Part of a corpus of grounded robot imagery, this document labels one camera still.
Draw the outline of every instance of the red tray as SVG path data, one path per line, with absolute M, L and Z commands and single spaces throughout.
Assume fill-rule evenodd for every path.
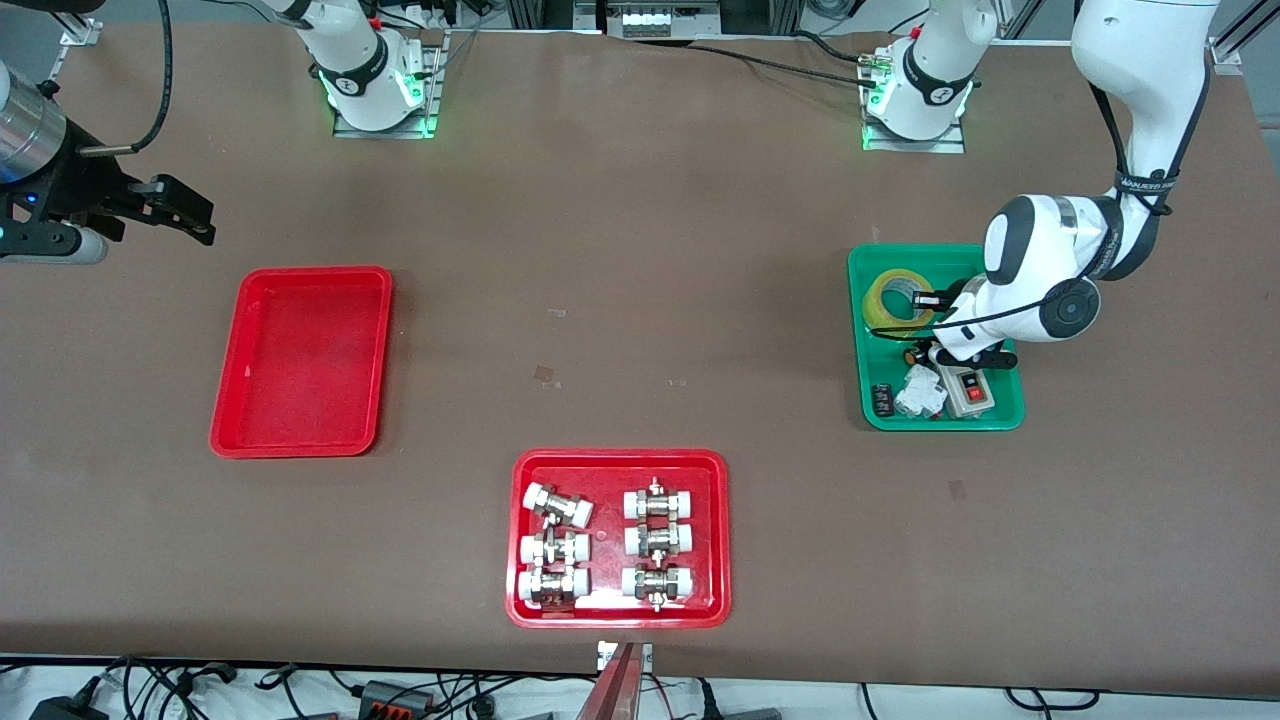
M 622 516 L 622 493 L 644 489 L 657 475 L 671 491 L 689 491 L 694 550 L 671 559 L 692 571 L 694 593 L 662 612 L 622 594 L 627 557 L 622 529 L 635 520 Z M 530 483 L 550 484 L 558 495 L 581 495 L 595 503 L 586 532 L 591 537 L 591 594 L 568 610 L 531 607 L 516 593 L 521 536 L 534 534 L 543 520 L 525 510 Z M 714 628 L 730 611 L 728 466 L 709 450 L 530 450 L 516 462 L 507 537 L 507 616 L 521 628 Z
M 241 283 L 209 445 L 223 457 L 335 457 L 374 443 L 392 275 L 268 268 Z

